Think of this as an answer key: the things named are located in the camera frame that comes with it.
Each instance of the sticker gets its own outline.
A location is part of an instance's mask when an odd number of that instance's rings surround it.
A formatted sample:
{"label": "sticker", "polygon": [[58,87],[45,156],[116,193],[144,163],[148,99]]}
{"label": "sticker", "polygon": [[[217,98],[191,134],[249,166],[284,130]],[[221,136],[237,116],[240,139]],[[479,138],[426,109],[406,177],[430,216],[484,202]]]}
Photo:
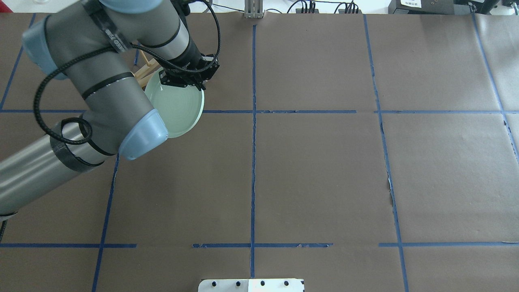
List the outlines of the sticker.
{"label": "sticker", "polygon": [[400,4],[409,7],[421,8],[421,0],[400,0]]}

